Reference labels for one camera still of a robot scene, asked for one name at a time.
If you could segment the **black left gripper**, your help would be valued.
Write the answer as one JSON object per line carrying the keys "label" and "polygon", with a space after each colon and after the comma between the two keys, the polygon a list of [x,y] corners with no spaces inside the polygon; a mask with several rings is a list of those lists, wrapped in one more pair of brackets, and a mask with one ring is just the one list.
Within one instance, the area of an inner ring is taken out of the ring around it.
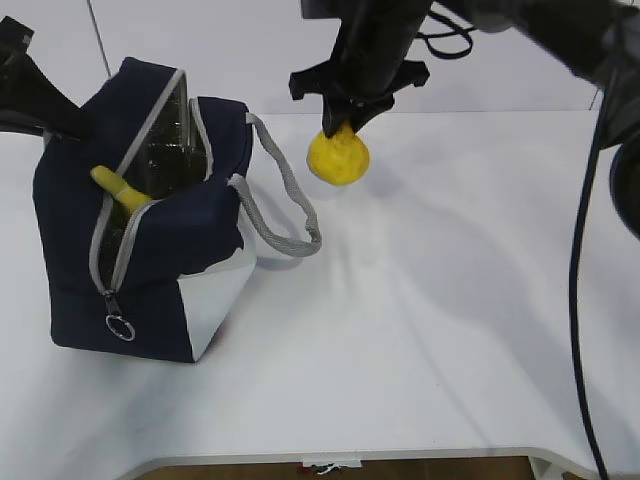
{"label": "black left gripper", "polygon": [[88,114],[62,94],[27,51],[34,31],[10,16],[1,20],[1,131],[73,140],[88,138]]}

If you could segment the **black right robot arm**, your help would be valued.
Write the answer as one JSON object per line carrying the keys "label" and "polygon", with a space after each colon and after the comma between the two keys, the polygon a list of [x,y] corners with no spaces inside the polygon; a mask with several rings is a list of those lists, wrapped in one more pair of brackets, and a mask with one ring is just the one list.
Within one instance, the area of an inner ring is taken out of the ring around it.
{"label": "black right robot arm", "polygon": [[[639,9],[620,1],[445,1],[443,7],[485,33],[515,29],[604,93],[602,149],[619,147],[609,187],[623,224],[639,232]],[[429,1],[304,1],[305,19],[337,18],[328,60],[290,76],[293,99],[323,99],[322,130],[358,131],[394,104],[397,91],[424,85],[422,61],[406,55],[431,17]]]}

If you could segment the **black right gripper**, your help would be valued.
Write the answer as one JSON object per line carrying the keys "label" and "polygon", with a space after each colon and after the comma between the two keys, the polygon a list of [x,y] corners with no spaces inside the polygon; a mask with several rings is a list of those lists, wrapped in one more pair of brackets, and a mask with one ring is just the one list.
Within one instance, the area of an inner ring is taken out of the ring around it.
{"label": "black right gripper", "polygon": [[[390,110],[393,97],[413,85],[423,86],[430,73],[407,53],[424,22],[429,1],[302,1],[305,20],[338,19],[340,27],[328,60],[293,72],[294,100],[307,94],[323,97],[322,131],[334,136],[347,125],[354,133]],[[362,102],[354,106],[352,100]]]}

